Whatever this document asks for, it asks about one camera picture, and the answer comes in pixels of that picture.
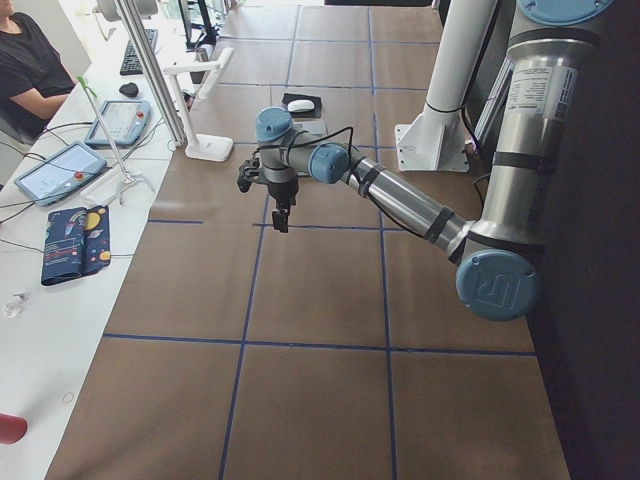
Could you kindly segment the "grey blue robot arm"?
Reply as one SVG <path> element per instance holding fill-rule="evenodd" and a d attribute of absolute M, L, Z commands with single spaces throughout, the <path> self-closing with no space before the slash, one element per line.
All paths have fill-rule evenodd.
<path fill-rule="evenodd" d="M 456 268 L 456 290 L 475 315 L 510 321 L 537 303 L 538 233 L 550 176 L 582 63 L 598 48 L 606 1 L 518 1 L 506 56 L 496 79 L 500 103 L 485 118 L 501 119 L 480 217 L 467 220 L 428 196 L 407 173 L 430 176 L 469 171 L 465 152 L 465 95 L 495 1 L 454 1 L 444 23 L 423 111 L 395 129 L 398 167 L 390 170 L 350 143 L 317 137 L 282 107 L 256 117 L 257 146 L 239 169 L 237 185 L 264 185 L 274 199 L 273 227 L 286 232 L 307 176 L 343 182 L 409 233 L 444 250 Z"/>

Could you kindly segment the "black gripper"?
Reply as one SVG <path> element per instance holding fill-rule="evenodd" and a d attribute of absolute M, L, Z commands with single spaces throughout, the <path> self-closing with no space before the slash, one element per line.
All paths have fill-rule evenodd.
<path fill-rule="evenodd" d="M 269 181 L 267 189 L 269 195 L 276 202 L 276 206 L 272 211 L 273 227 L 281 233 L 287 233 L 289 231 L 289 211 L 296 205 L 299 181 L 288 180 L 282 183 Z"/>

